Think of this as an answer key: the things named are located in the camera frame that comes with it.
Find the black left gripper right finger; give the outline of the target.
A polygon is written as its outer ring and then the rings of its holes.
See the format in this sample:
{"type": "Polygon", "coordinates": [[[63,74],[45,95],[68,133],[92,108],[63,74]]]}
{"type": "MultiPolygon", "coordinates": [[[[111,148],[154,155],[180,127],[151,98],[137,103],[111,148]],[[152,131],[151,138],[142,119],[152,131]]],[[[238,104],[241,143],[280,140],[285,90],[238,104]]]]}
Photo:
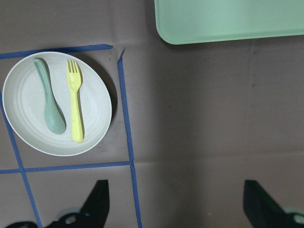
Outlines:
{"type": "Polygon", "coordinates": [[[284,210],[256,180],[246,180],[243,211],[254,228],[302,228],[304,213],[284,210]]]}

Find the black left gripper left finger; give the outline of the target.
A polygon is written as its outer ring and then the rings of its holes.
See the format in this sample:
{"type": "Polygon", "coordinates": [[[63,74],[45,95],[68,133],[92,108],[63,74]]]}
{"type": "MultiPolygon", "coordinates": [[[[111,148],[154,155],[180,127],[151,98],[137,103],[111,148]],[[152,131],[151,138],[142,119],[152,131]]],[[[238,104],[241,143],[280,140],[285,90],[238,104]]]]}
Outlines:
{"type": "Polygon", "coordinates": [[[109,184],[96,182],[78,213],[68,213],[48,225],[49,228],[103,228],[109,213],[109,184]]]}

